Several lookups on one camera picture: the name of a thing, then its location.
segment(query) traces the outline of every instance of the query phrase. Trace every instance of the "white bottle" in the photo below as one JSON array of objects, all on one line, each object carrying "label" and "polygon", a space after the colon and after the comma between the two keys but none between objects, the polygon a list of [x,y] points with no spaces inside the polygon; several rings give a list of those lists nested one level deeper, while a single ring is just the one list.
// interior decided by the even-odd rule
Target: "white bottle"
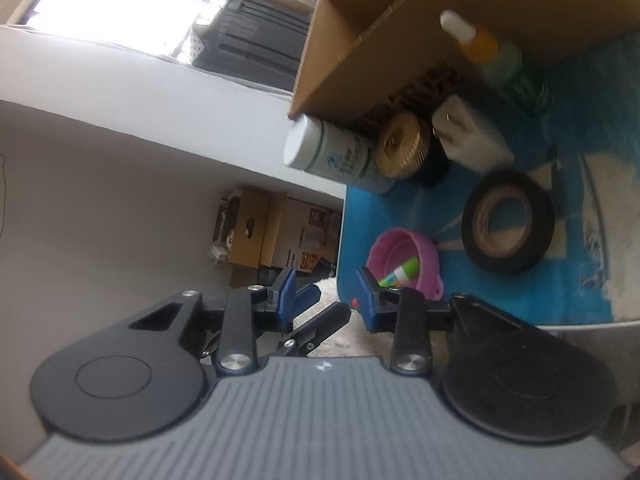
[{"label": "white bottle", "polygon": [[495,125],[455,94],[433,113],[431,123],[447,157],[476,173],[513,162],[513,153]]},{"label": "white bottle", "polygon": [[381,176],[373,161],[373,142],[335,124],[302,115],[284,145],[284,163],[290,168],[386,193],[395,180]]}]

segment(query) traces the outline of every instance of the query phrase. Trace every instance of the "white bottle cap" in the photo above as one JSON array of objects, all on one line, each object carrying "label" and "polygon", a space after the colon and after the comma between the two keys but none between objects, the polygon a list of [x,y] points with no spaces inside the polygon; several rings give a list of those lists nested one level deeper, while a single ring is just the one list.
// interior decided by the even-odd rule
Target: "white bottle cap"
[{"label": "white bottle cap", "polygon": [[461,44],[471,43],[478,34],[478,30],[471,23],[453,10],[445,10],[440,15],[440,26]]},{"label": "white bottle cap", "polygon": [[322,141],[322,122],[315,117],[302,115],[289,131],[284,143],[286,166],[308,170],[314,162]]}]

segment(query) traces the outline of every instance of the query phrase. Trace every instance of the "pink silicone cup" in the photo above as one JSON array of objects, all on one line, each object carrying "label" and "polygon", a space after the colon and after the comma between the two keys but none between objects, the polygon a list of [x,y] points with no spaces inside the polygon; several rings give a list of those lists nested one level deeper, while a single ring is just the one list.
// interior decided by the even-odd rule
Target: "pink silicone cup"
[{"label": "pink silicone cup", "polygon": [[420,260],[420,274],[410,287],[419,290],[427,300],[440,300],[444,283],[440,277],[438,252],[426,236],[402,227],[383,232],[369,250],[367,269],[381,280],[413,256]]}]

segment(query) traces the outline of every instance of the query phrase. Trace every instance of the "blue tabletop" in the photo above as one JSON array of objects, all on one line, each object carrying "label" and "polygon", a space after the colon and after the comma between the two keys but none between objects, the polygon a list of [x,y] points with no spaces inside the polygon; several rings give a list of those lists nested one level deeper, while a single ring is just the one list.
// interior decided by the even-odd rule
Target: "blue tabletop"
[{"label": "blue tabletop", "polygon": [[532,119],[497,96],[473,104],[514,153],[514,167],[549,190],[552,247],[532,269],[496,276],[466,257],[462,211],[478,174],[453,164],[432,188],[399,182],[380,196],[350,187],[338,261],[338,294],[349,303],[354,273],[376,237],[404,226],[438,248],[445,297],[470,292],[546,325],[640,318],[640,33],[545,72],[551,110]]}]

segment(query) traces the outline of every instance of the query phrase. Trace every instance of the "roll of black tape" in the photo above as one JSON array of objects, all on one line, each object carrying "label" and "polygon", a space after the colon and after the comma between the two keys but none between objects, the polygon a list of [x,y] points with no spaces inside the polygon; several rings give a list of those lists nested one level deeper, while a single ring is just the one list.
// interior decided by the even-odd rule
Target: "roll of black tape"
[{"label": "roll of black tape", "polygon": [[[506,199],[519,200],[525,211],[520,237],[508,247],[495,242],[489,219]],[[554,234],[555,215],[549,195],[524,173],[496,171],[473,190],[462,215],[462,243],[469,259],[496,274],[529,269],[545,254]]]}]

